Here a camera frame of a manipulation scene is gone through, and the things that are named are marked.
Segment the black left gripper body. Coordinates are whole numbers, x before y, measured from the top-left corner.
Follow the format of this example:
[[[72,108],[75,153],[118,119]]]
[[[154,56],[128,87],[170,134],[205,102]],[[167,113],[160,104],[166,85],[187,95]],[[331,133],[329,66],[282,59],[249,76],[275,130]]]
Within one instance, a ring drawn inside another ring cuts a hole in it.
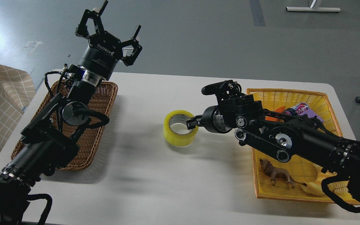
[[[123,57],[121,40],[107,31],[93,34],[78,66],[108,81],[118,61]]]

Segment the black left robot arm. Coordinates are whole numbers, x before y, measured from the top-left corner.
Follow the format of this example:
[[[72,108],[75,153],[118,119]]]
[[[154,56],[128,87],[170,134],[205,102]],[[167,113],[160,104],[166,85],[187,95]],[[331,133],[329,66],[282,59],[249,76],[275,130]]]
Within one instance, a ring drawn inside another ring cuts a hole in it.
[[[19,225],[31,201],[44,199],[38,221],[44,225],[53,200],[48,194],[31,195],[41,174],[51,176],[78,154],[77,142],[87,129],[109,123],[107,115],[89,108],[96,90],[109,81],[116,64],[131,66],[142,51],[137,26],[130,40],[121,41],[104,29],[101,21],[108,1],[100,8],[86,9],[75,34],[88,40],[78,65],[44,75],[51,100],[21,131],[24,148],[0,172],[0,225]]]

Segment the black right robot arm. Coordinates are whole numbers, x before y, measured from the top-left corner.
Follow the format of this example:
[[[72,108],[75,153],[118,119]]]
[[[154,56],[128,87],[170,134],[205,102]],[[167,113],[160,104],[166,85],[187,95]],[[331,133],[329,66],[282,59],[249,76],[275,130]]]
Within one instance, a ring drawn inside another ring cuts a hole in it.
[[[331,133],[316,117],[264,109],[232,80],[207,85],[201,92],[215,95],[217,105],[187,119],[187,129],[204,127],[211,133],[235,129],[241,146],[249,145],[282,163],[298,155],[325,172],[335,172],[322,182],[325,195],[341,208],[360,213],[360,141]]]

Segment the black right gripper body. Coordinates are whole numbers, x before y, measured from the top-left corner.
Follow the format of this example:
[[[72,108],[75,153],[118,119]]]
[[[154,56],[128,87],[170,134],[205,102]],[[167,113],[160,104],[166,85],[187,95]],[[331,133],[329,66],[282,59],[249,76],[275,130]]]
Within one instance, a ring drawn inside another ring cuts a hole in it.
[[[232,130],[221,115],[218,106],[210,106],[202,114],[201,126],[211,133],[225,134]]]

